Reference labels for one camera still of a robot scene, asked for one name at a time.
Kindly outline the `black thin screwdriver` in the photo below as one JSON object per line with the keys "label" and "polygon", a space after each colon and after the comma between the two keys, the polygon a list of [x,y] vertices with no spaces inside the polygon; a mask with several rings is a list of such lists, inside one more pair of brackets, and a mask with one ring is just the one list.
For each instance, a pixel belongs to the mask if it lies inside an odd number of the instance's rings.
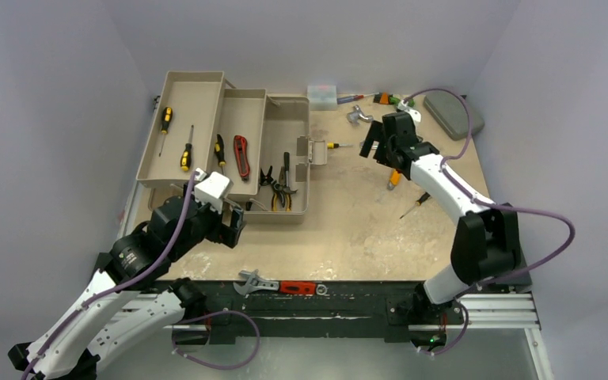
{"label": "black thin screwdriver", "polygon": [[405,216],[407,216],[410,212],[414,211],[417,207],[420,207],[424,202],[426,202],[427,200],[429,200],[431,198],[431,195],[428,192],[425,192],[423,195],[421,195],[415,202],[414,204],[407,210],[405,211],[401,216],[400,219],[403,219]]}

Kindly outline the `black yellow short screwdriver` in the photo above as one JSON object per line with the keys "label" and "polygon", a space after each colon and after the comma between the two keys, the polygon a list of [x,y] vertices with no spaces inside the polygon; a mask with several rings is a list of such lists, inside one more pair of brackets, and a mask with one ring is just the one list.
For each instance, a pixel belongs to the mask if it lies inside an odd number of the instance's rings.
{"label": "black yellow short screwdriver", "polygon": [[193,159],[193,145],[192,145],[192,140],[193,140],[193,134],[194,134],[194,125],[192,125],[190,127],[189,130],[189,134],[188,134],[188,140],[184,145],[184,150],[180,156],[180,168],[184,171],[187,172],[192,168],[192,159]]}

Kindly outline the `orange utility knife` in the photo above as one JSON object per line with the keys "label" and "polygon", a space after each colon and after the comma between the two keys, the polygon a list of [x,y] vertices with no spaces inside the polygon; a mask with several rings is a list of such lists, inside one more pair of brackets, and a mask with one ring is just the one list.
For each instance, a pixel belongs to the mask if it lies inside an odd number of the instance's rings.
{"label": "orange utility knife", "polygon": [[393,191],[401,182],[402,174],[400,171],[393,169],[389,175],[389,179],[386,188],[389,191]]}

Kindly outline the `red black utility knife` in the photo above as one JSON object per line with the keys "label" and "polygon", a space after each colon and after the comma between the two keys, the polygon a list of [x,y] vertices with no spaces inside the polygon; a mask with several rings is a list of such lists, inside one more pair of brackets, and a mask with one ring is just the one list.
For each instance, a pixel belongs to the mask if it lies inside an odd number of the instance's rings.
{"label": "red black utility knife", "polygon": [[250,166],[248,160],[247,139],[242,135],[235,135],[233,147],[239,176],[242,181],[248,182],[250,176]]}

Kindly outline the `small black hammer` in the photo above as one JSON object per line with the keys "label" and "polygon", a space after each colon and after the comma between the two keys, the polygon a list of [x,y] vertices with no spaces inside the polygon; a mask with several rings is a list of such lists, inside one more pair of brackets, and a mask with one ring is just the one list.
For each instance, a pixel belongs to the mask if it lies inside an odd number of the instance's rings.
{"label": "small black hammer", "polygon": [[289,152],[284,152],[283,153],[283,165],[281,166],[281,169],[280,169],[280,172],[279,172],[279,179],[276,180],[276,181],[277,181],[278,184],[285,185],[289,189],[291,189],[291,186],[290,186],[290,166],[291,166],[291,155],[290,155]]}

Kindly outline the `beige translucent plastic toolbox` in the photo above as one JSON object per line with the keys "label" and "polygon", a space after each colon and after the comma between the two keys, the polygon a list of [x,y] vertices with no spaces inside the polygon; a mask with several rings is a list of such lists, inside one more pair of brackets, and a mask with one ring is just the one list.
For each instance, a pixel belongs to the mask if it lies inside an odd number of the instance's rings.
{"label": "beige translucent plastic toolbox", "polygon": [[[161,114],[173,109],[173,120],[158,156],[162,135]],[[185,183],[191,171],[207,173],[221,170],[215,156],[216,135],[225,145],[225,176],[233,181],[229,197],[246,207],[251,223],[301,224],[310,205],[312,169],[325,165],[328,148],[315,139],[310,126],[310,106],[301,95],[270,94],[266,89],[241,89],[232,85],[222,71],[169,71],[154,102],[154,119],[139,163],[136,180],[160,193],[164,187]],[[184,172],[180,158],[194,125],[192,168]],[[234,154],[235,135],[248,143],[249,181],[241,180]],[[283,153],[291,155],[290,186],[297,192],[292,207],[271,211],[273,191],[259,185],[260,170],[273,166],[272,176],[279,179]]]}

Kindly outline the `black yellow stubby screwdriver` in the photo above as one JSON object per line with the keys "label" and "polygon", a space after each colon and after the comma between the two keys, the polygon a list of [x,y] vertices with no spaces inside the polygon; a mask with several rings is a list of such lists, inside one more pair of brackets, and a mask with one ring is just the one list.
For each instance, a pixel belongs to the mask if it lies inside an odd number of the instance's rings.
{"label": "black yellow stubby screwdriver", "polygon": [[169,106],[164,107],[161,112],[161,119],[160,119],[161,145],[160,145],[160,150],[158,153],[159,157],[161,157],[161,155],[162,155],[162,151],[163,151],[164,145],[165,145],[165,140],[169,133],[169,128],[172,123],[172,120],[173,120],[173,109]]}

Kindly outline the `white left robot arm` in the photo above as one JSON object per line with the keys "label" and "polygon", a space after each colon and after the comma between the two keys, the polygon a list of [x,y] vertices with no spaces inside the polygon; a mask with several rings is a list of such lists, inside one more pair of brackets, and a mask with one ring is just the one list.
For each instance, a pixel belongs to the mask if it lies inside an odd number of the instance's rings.
{"label": "white left robot arm", "polygon": [[244,211],[223,210],[195,197],[168,198],[150,219],[118,239],[97,259],[94,273],[72,306],[42,337],[8,352],[24,379],[95,379],[114,359],[166,325],[210,323],[207,296],[190,279],[177,279],[131,316],[112,322],[130,301],[153,288],[171,264],[203,241],[233,248],[244,227]]}

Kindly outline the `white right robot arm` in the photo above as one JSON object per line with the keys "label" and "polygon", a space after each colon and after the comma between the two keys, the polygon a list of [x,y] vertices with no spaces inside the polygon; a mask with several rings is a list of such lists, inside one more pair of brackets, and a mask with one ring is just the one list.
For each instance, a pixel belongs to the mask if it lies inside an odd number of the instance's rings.
{"label": "white right robot arm", "polygon": [[521,259],[518,216],[485,198],[444,164],[444,157],[416,134],[407,112],[373,121],[360,150],[419,185],[456,225],[450,264],[416,289],[412,310],[424,322],[443,313],[480,280],[515,270]]}

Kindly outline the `yellow black pliers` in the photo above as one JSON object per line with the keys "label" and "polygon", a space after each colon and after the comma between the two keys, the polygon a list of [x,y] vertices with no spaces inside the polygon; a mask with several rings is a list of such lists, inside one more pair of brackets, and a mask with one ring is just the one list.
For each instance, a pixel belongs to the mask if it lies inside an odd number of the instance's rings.
{"label": "yellow black pliers", "polygon": [[286,212],[291,211],[291,195],[295,193],[287,186],[275,183],[272,185],[272,201],[271,211],[278,211],[278,206],[281,206]]}

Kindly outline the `black long screwdriver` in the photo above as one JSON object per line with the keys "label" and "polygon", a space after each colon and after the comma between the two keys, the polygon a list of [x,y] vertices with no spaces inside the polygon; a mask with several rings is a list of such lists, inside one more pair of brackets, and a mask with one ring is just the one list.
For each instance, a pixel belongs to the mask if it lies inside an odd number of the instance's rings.
{"label": "black long screwdriver", "polygon": [[223,138],[220,134],[216,135],[214,152],[215,152],[215,157],[217,158],[217,161],[218,161],[218,167],[221,170],[221,174],[224,175],[225,167],[226,167],[225,145],[224,145]]}

